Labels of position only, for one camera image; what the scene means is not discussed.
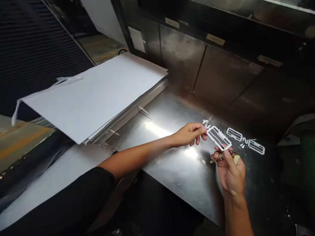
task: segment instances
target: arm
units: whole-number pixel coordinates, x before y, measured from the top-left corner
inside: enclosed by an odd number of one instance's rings
[[[211,155],[217,159],[220,149]],[[224,151],[224,159],[217,161],[220,184],[223,188],[225,209],[225,235],[226,236],[254,236],[249,219],[247,204],[244,195],[245,164],[239,159],[235,165],[229,151]]]
[[[253,236],[247,204],[244,196],[231,196],[224,193],[225,235]]]
[[[192,146],[195,139],[196,144],[199,145],[200,135],[203,140],[207,140],[206,133],[207,130],[202,124],[188,123],[175,134],[120,151],[98,166],[108,170],[116,179],[119,179],[129,172],[141,168],[170,148],[186,144]]]
[[[81,235],[111,194],[114,178],[140,168],[172,147],[192,146],[195,139],[198,145],[200,135],[207,139],[205,134],[202,124],[189,123],[173,135],[118,152],[1,231],[1,235]]]

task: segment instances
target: metal surface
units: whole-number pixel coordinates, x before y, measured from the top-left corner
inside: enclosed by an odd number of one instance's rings
[[[158,23],[142,16],[137,0],[121,0],[121,3],[127,26],[133,27],[143,34],[146,54],[150,61],[159,64],[161,62],[161,47]]]
[[[211,114],[210,124],[222,131],[227,127],[240,127],[230,122],[229,114],[188,90],[177,91],[168,87],[145,109],[149,115],[138,113],[118,130],[120,136],[113,135],[106,143],[121,151],[175,133],[188,122],[202,122]],[[246,164],[245,195],[250,218],[256,236],[277,234],[281,223],[273,185],[273,150],[264,140],[255,138],[267,147],[266,154],[261,156],[247,147],[247,155],[240,154]],[[144,167],[144,171],[223,228],[221,187],[216,165],[209,163],[214,146],[209,139],[201,141],[199,146],[173,148]]]
[[[140,96],[122,114],[118,115],[110,124],[103,128],[103,130],[91,141],[92,143],[104,143],[109,139],[114,132],[117,132],[124,124],[126,124],[134,115],[141,109],[148,105],[157,95],[159,95],[168,86],[166,78],[159,81],[153,88],[148,90],[145,94]]]
[[[191,0],[238,16],[313,38],[306,29],[315,25],[314,11],[303,5],[311,1],[295,0]]]
[[[313,85],[267,69],[227,109],[258,131],[280,137],[296,117],[313,113]]]
[[[262,70],[260,65],[207,45],[194,92],[227,107]]]
[[[160,25],[162,60],[177,82],[192,89],[205,50],[205,43]]]

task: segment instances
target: white paper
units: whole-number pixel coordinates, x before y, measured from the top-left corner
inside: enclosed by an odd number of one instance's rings
[[[22,100],[80,144],[166,75],[126,52],[77,75],[82,80]]]
[[[54,196],[110,154],[99,145],[74,145],[0,215],[0,231]]]

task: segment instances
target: metal cabinet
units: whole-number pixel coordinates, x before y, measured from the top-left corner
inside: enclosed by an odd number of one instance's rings
[[[205,50],[205,43],[160,25],[162,60],[170,78],[192,89]]]
[[[194,92],[227,107],[261,73],[263,67],[207,45]]]

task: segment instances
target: stack of white paper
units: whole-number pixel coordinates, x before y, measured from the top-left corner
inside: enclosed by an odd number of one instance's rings
[[[83,79],[22,101],[80,144],[166,75],[167,69],[124,53],[77,75]]]

